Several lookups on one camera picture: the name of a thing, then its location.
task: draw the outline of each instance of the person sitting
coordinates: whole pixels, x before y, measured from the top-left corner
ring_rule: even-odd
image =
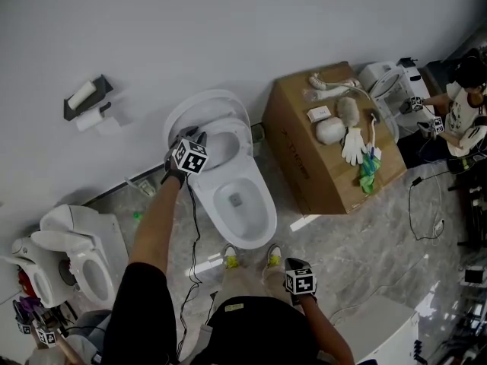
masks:
[[[447,85],[447,93],[422,101],[423,106],[435,106],[441,115],[446,114],[439,138],[433,128],[419,129],[397,142],[408,169],[464,157],[485,137],[487,123],[479,117],[487,116],[487,65],[477,51],[463,57],[454,79]]]

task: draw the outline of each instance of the white t-shirt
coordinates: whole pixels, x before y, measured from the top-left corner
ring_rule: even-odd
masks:
[[[478,144],[487,133],[487,126],[472,127],[479,116],[485,116],[485,106],[472,108],[468,102],[468,93],[457,83],[447,85],[447,95],[454,102],[445,119],[445,132],[460,139],[463,149],[447,142],[448,150],[455,157],[463,157]]]
[[[81,335],[70,335],[66,341],[86,364],[97,353],[97,348]],[[65,365],[68,359],[59,346],[49,349],[35,349],[28,360],[29,365]]]

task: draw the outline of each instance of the small white box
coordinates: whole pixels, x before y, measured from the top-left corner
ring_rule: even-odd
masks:
[[[311,123],[315,123],[331,117],[332,114],[327,106],[319,106],[317,108],[310,109],[306,115],[308,118],[310,118]]]
[[[179,170],[199,174],[208,160],[208,154],[205,146],[181,139],[179,146],[173,151],[173,158]]]
[[[312,294],[317,289],[317,278],[309,268],[286,271],[285,284],[292,294]]]

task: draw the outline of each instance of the toilet paper roll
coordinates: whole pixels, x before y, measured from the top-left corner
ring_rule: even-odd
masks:
[[[101,123],[103,118],[104,116],[103,113],[100,112],[100,108],[92,108],[76,118],[76,127],[78,127],[79,131],[83,132],[94,125]]]
[[[81,103],[83,103],[91,94],[93,94],[96,91],[97,91],[97,87],[95,87],[91,81],[87,82],[81,87],[81,89],[78,92],[72,95],[71,98],[68,100],[69,108],[71,108],[73,111],[76,110],[76,108]]]

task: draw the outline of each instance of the white wall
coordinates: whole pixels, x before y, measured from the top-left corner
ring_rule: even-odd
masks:
[[[93,197],[161,162],[185,97],[235,91],[259,120],[271,81],[303,68],[448,55],[485,0],[0,0],[0,236],[61,200]],[[62,100],[105,74],[132,124],[80,133]]]

